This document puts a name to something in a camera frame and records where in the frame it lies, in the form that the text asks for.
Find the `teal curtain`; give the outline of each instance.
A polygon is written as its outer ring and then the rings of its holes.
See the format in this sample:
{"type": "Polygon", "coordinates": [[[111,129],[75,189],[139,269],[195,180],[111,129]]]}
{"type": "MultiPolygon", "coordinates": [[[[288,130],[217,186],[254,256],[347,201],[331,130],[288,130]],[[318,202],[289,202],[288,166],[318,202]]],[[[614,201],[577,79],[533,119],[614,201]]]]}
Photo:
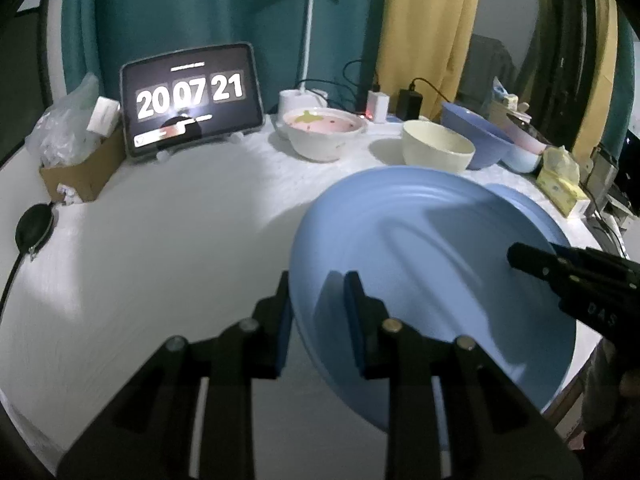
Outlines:
{"type": "Polygon", "coordinates": [[[600,143],[615,160],[620,158],[634,106],[636,84],[634,35],[624,12],[618,7],[618,52],[607,123],[600,143]]]}
{"type": "MultiPolygon", "coordinates": [[[[316,0],[309,77],[372,81],[378,56],[384,0],[316,0]]],[[[119,98],[126,62],[182,48],[248,41],[254,46],[265,110],[300,73],[306,0],[63,0],[62,49],[67,89],[87,71],[104,94],[119,98]]],[[[325,88],[334,96],[331,86],[325,88]]]]}

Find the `cardboard box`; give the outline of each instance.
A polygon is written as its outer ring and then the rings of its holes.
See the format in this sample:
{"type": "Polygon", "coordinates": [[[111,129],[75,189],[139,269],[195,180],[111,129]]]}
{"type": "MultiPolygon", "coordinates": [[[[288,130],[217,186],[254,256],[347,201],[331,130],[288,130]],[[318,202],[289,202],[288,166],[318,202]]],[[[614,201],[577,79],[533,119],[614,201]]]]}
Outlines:
{"type": "Polygon", "coordinates": [[[125,159],[122,125],[104,139],[88,159],[75,166],[40,168],[40,175],[54,202],[62,202],[58,184],[73,187],[84,202],[92,202],[125,159]]]}
{"type": "Polygon", "coordinates": [[[536,183],[565,218],[584,216],[587,206],[591,203],[579,186],[544,168],[540,170],[536,183]]]}

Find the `black rubber bulb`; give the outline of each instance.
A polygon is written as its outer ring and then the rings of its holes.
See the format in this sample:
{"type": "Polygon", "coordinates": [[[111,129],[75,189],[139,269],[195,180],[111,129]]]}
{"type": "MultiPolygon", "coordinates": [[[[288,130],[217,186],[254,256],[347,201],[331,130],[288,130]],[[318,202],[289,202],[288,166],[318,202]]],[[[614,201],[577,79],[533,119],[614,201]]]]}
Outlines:
{"type": "Polygon", "coordinates": [[[37,253],[53,231],[53,211],[49,204],[32,205],[15,229],[15,243],[20,254],[37,253]]]}

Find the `white table surface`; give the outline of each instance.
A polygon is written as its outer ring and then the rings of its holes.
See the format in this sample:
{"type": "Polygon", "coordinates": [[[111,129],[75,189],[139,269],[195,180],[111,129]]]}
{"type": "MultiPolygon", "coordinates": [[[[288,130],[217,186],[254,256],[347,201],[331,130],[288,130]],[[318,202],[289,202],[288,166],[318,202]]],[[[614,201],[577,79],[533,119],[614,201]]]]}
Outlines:
{"type": "MultiPolygon", "coordinates": [[[[268,121],[240,144],[124,164],[96,202],[59,206],[53,236],[20,270],[0,328],[0,388],[16,412],[67,449],[167,337],[211,338],[249,315],[287,269],[310,202],[349,174],[402,164],[399,128],[374,126],[350,156],[315,164],[268,121]]],[[[27,158],[18,153],[2,174],[32,180],[27,158]]],[[[498,165],[465,176],[519,190],[572,245],[598,247],[580,220],[562,218],[525,178],[498,165]]],[[[4,203],[15,210],[0,220],[17,221],[34,199],[5,187],[0,200],[8,194],[4,203]]],[[[6,271],[15,257],[7,240],[0,237],[6,271]]],[[[577,324],[564,384],[599,338],[577,324]]],[[[259,479],[383,476],[385,435],[329,389],[295,328],[281,379],[254,381],[254,441],[259,479]]]]}

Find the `yellow tissue box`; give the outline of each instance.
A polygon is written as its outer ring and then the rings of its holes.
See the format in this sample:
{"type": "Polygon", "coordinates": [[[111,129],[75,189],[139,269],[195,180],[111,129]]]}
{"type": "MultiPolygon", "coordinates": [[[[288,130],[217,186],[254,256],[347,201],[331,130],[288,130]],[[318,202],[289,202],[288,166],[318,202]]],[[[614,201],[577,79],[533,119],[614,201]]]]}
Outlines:
{"type": "Polygon", "coordinates": [[[540,170],[536,183],[565,218],[584,216],[591,200],[579,186],[544,168],[540,170]]]}

